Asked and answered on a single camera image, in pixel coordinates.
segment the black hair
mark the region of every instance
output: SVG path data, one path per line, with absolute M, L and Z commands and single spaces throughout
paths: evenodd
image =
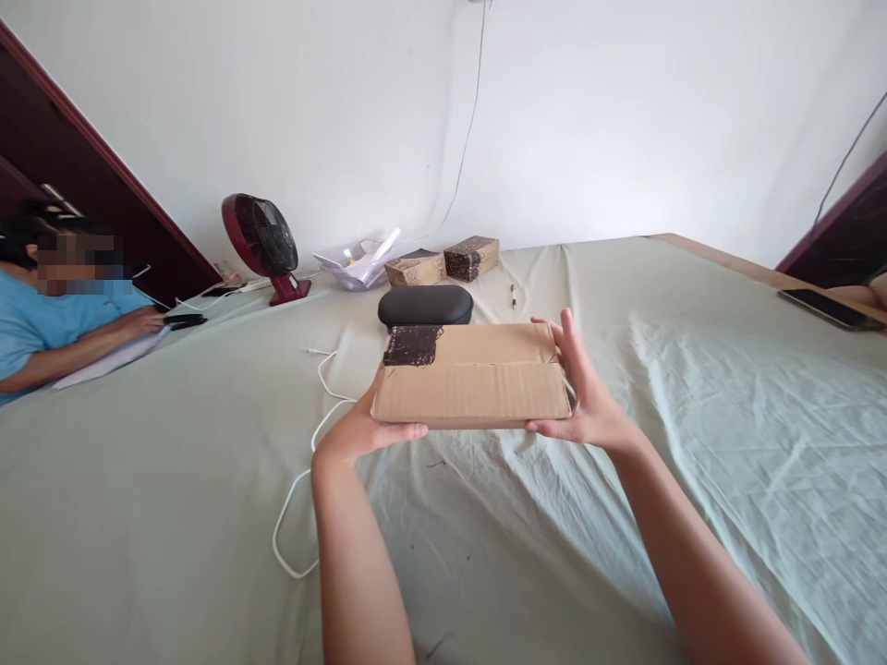
M 34 270 L 37 261 L 28 256 L 28 245 L 55 249 L 58 235 L 62 233 L 109 235 L 106 229 L 86 217 L 72 215 L 49 201 L 26 200 L 18 215 L 0 222 L 0 261 Z

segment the wooden bed frame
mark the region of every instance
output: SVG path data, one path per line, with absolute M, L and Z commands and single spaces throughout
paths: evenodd
M 812 289 L 813 291 L 824 294 L 832 300 L 837 300 L 838 302 L 843 303 L 848 307 L 855 309 L 856 311 L 862 312 L 863 314 L 870 316 L 872 319 L 876 319 L 881 321 L 882 323 L 887 324 L 887 312 L 882 312 L 878 309 L 867 307 L 866 305 L 854 302 L 853 300 L 847 300 L 845 298 L 838 297 L 835 294 L 829 293 L 825 289 L 814 286 L 813 284 L 808 284 L 807 282 L 803 282 L 799 279 L 796 279 L 795 277 L 789 277 L 787 274 L 784 274 L 782 272 L 777 272 L 770 270 L 769 268 L 764 268 L 757 263 L 752 263 L 751 261 L 740 259 L 739 257 L 735 257 L 732 254 L 722 252 L 719 249 L 710 248 L 708 245 L 703 245 L 702 243 L 696 242 L 695 240 L 690 240 L 689 238 L 679 236 L 678 234 L 658 234 L 656 236 L 648 237 L 654 238 L 656 240 L 661 240 L 662 242 L 668 243 L 669 245 L 674 245 L 675 247 L 681 248 L 684 251 L 689 252 L 690 254 L 695 254 L 702 259 L 709 260 L 712 263 L 717 263 L 718 265 L 724 266 L 724 268 L 729 268 L 732 271 L 744 274 L 746 277 L 750 277 L 751 279 L 755 280 L 755 282 L 761 282 L 762 284 L 766 284 L 767 286 L 772 286 L 774 289 Z

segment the person's hand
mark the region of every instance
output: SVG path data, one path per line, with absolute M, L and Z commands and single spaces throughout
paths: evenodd
M 383 369 L 379 367 L 366 394 L 326 433 L 314 453 L 312 466 L 327 460 L 354 464 L 358 457 L 374 450 L 386 448 L 392 443 L 420 439 L 428 434 L 428 428 L 419 423 L 386 425 L 370 417 L 372 399 L 379 388 L 382 373 Z
M 129 342 L 130 340 L 140 339 L 148 334 L 157 333 L 164 326 L 163 314 L 145 314 L 129 321 L 126 325 L 123 325 L 118 330 L 114 331 L 114 333 L 119 335 L 121 341 Z
M 569 309 L 561 312 L 562 325 L 535 317 L 531 320 L 551 326 L 557 357 L 576 392 L 577 404 L 569 418 L 528 420 L 525 427 L 553 439 L 600 446 L 608 453 L 622 452 L 645 441 L 643 432 L 612 398 L 592 367 L 573 313 Z

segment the wrinkled sheet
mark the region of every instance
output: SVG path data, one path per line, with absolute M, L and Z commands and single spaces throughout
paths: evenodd
M 510 285 L 516 285 L 517 310 Z M 816 663 L 887 660 L 887 339 L 656 240 L 506 252 L 475 322 L 577 314 L 600 373 Z M 271 534 L 383 290 L 232 296 L 133 365 L 0 409 L 0 661 L 319 663 L 319 581 Z M 433 432 L 361 473 L 420 662 L 681 663 L 605 455 Z M 308 482 L 281 536 L 316 556 Z

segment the cardboard box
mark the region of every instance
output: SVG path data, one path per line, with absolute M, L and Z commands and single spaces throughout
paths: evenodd
M 446 274 L 460 282 L 474 282 L 499 265 L 499 241 L 472 236 L 443 251 Z
M 570 403 L 543 323 L 395 326 L 371 415 L 430 429 L 520 429 Z
M 437 284 L 446 279 L 444 254 L 417 249 L 385 263 L 385 272 L 388 273 L 388 283 L 391 286 Z

